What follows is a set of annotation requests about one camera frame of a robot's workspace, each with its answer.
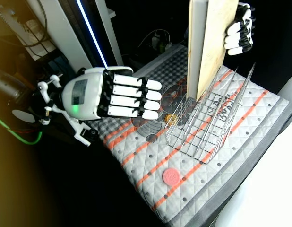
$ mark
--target pink round object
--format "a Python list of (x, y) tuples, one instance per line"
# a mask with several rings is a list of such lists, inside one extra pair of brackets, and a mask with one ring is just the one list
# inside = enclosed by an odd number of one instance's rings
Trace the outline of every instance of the pink round object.
[(163, 181), (168, 186), (175, 186), (180, 182), (180, 173), (177, 169), (169, 168), (163, 173)]

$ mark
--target robotic hand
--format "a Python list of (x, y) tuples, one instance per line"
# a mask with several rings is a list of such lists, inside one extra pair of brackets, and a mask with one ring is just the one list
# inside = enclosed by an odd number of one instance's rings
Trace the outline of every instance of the robotic hand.
[(40, 122), (49, 124), (49, 112), (62, 113), (75, 130), (74, 137), (89, 146), (90, 141), (83, 137), (85, 131), (91, 130), (79, 120), (98, 120), (101, 117), (142, 117), (146, 120), (158, 118), (162, 85), (147, 78), (132, 77), (130, 67), (116, 66), (108, 68), (91, 68), (71, 80), (64, 88), (59, 77), (52, 75), (51, 81), (60, 90), (58, 95), (47, 93), (48, 83), (38, 83), (41, 95), (48, 104), (46, 115)]
[(239, 2), (235, 20), (226, 31), (224, 47), (229, 55), (237, 55), (252, 49), (252, 29), (255, 28), (254, 25), (252, 26), (255, 21), (251, 17), (252, 11), (254, 8), (251, 8), (249, 4)]

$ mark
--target cutting board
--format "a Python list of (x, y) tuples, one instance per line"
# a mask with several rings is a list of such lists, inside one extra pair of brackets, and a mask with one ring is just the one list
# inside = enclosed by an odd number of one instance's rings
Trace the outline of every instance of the cutting board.
[(225, 31), (238, 0), (190, 0), (187, 96), (199, 99), (226, 54)]

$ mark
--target light strip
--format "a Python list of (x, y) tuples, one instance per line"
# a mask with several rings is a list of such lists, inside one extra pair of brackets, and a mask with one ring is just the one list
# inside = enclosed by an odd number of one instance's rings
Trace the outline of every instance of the light strip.
[(84, 11), (84, 9), (83, 9), (83, 6), (82, 6), (82, 4), (81, 4), (81, 1), (80, 1), (80, 0), (77, 0), (77, 4), (78, 4), (78, 6), (79, 6), (79, 8), (80, 8), (80, 10), (81, 10), (82, 16), (83, 16), (83, 18), (84, 18), (84, 20), (85, 20), (85, 23), (86, 23), (86, 25), (87, 25), (87, 27), (88, 27), (88, 30), (89, 30), (89, 32), (90, 32), (90, 34), (91, 34), (91, 36), (92, 36), (92, 38), (93, 38), (93, 40), (94, 40), (95, 46), (96, 46), (97, 49), (98, 49), (98, 52), (99, 52), (99, 54), (100, 54), (100, 56), (101, 56), (101, 59), (102, 59), (102, 61), (103, 61), (103, 64), (104, 64), (105, 68), (107, 68), (106, 61), (105, 61), (105, 59), (104, 59), (104, 56), (103, 56), (102, 51), (101, 51), (101, 49), (100, 49), (100, 46), (99, 46), (99, 44), (98, 44), (98, 42), (97, 42), (97, 40), (96, 40), (96, 38), (95, 38), (94, 32), (93, 32), (93, 30), (91, 29), (90, 23), (89, 23), (89, 21), (88, 21), (88, 19), (87, 19), (87, 16), (86, 16), (86, 14), (85, 14), (85, 11)]

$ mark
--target green cable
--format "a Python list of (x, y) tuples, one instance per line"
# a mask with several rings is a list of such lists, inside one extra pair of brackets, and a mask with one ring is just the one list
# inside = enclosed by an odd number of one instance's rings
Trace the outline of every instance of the green cable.
[(18, 140), (20, 140), (21, 142), (27, 144), (27, 145), (34, 145), (36, 144), (37, 142), (40, 141), (41, 137), (42, 137), (42, 132), (40, 131), (39, 134), (38, 134), (38, 137), (35, 141), (33, 142), (29, 142), (29, 141), (26, 141), (25, 139), (23, 139), (22, 137), (20, 137), (17, 133), (15, 133), (14, 131), (12, 131), (1, 119), (0, 119), (0, 124), (6, 128), (13, 136), (15, 136)]

